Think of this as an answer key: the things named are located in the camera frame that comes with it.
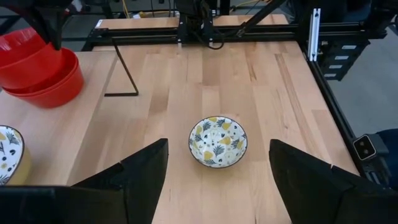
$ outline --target wood grain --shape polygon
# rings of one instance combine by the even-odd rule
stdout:
[[[223,16],[215,24],[238,25],[248,18]],[[173,27],[176,22],[105,20],[101,26]],[[271,15],[261,23],[286,20]],[[153,223],[290,223],[269,164],[272,138],[357,174],[295,42],[233,43],[216,51],[141,45],[121,52],[141,95],[103,100],[88,132],[90,152],[99,159],[86,166],[101,171],[168,138],[169,165]],[[118,63],[107,91],[132,90],[125,82]],[[248,151],[236,165],[214,170],[194,160],[187,139],[200,119],[218,114],[242,125]]]
[[[76,53],[85,85],[71,102],[54,109],[36,108],[5,92],[0,93],[0,123],[21,132],[32,155],[27,183],[64,185],[74,176],[75,162],[83,149],[86,131],[103,99],[114,52]]]

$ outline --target patterned bowl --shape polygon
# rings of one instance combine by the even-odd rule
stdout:
[[[0,185],[24,184],[30,165],[30,154],[20,132],[0,125]]]
[[[189,148],[194,158],[212,168],[237,163],[248,148],[243,128],[234,120],[214,116],[199,121],[189,135]]]

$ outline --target black wire stand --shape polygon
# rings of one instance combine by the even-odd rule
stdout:
[[[119,57],[119,59],[120,59],[120,62],[121,62],[122,65],[123,65],[124,71],[126,71],[126,74],[127,74],[127,76],[129,77],[129,80],[130,80],[132,86],[134,87],[135,92],[133,92],[133,93],[105,93],[105,97],[115,97],[115,96],[138,96],[139,91],[138,91],[137,85],[136,85],[136,83],[134,82],[134,80],[132,79],[132,76],[131,76],[131,74],[130,74],[130,71],[129,71],[129,69],[127,68],[126,63],[125,63],[124,60],[123,60],[123,56],[122,56],[122,54],[120,53],[119,47],[118,47],[118,45],[117,45],[117,43],[116,43],[116,40],[115,40],[114,38],[112,38],[111,41],[112,41],[113,47],[114,47],[114,49],[115,49],[115,51],[116,51],[116,54],[118,55],[118,57]]]

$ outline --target stacked red bowls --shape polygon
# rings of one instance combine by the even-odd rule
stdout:
[[[83,87],[76,55],[55,50],[31,28],[0,37],[0,58],[3,90],[38,107],[64,105]]]

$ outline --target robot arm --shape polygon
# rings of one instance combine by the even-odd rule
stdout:
[[[61,48],[62,19],[72,0],[0,0],[0,6],[21,15],[55,49]]]

